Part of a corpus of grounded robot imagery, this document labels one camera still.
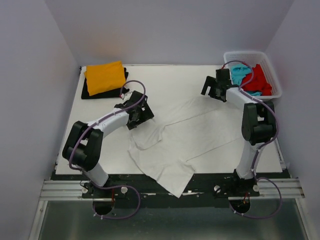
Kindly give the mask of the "white t shirt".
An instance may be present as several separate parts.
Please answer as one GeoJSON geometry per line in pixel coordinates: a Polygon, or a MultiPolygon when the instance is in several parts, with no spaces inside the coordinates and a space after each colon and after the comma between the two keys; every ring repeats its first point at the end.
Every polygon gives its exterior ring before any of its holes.
{"type": "Polygon", "coordinates": [[[204,96],[172,103],[131,130],[128,153],[156,181],[186,179],[195,173],[189,160],[242,137],[242,116],[235,106],[204,96]]]}

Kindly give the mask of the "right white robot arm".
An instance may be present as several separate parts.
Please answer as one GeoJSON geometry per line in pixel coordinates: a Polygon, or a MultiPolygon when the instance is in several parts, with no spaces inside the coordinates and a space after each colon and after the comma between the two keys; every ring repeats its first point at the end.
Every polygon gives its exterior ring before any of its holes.
{"type": "Polygon", "coordinates": [[[245,180],[256,176],[261,154],[278,134],[275,108],[272,101],[261,101],[232,84],[230,71],[218,69],[215,77],[207,76],[201,94],[234,104],[242,110],[241,133],[245,140],[240,162],[235,169],[238,179],[230,183],[230,191],[241,196],[248,190],[245,180]]]}

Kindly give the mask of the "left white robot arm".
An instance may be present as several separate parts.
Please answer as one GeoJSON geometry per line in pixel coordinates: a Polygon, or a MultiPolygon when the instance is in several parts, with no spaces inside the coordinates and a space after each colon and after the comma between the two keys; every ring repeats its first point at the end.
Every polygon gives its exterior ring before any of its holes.
{"type": "Polygon", "coordinates": [[[73,170],[83,172],[93,183],[93,191],[101,198],[107,197],[111,185],[109,175],[99,164],[102,143],[115,130],[127,127],[133,130],[154,117],[147,103],[148,97],[133,91],[124,103],[116,104],[106,115],[90,122],[77,121],[73,124],[62,150],[62,157],[73,170]]]}

